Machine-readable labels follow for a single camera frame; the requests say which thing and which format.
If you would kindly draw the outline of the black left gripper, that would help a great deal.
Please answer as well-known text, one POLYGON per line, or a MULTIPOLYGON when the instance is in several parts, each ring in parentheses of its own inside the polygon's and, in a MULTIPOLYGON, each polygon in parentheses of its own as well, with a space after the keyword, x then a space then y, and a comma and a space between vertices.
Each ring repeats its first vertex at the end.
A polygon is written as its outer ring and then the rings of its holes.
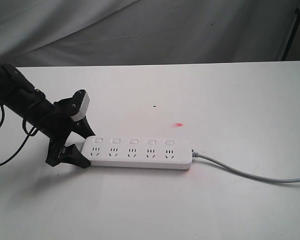
POLYGON ((38 125, 39 130, 49 137, 45 162, 50 166, 65 163, 88 168, 91 162, 81 154, 75 144, 65 146, 71 133, 76 133, 84 139, 95 135, 86 118, 76 122, 71 119, 71 98, 55 102, 52 112, 45 116, 38 125))

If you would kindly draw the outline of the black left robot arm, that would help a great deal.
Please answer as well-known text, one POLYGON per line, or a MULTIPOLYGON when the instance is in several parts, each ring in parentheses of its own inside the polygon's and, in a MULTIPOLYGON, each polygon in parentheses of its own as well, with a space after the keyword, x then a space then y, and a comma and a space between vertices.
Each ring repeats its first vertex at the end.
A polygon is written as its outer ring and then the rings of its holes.
POLYGON ((51 103, 17 68, 0 64, 0 107, 8 107, 22 118, 22 128, 28 138, 37 132, 49 138, 45 162, 52 167, 60 163, 83 169, 91 166, 75 144, 65 145, 71 133, 84 139, 94 136, 86 117, 89 103, 84 89, 51 103))

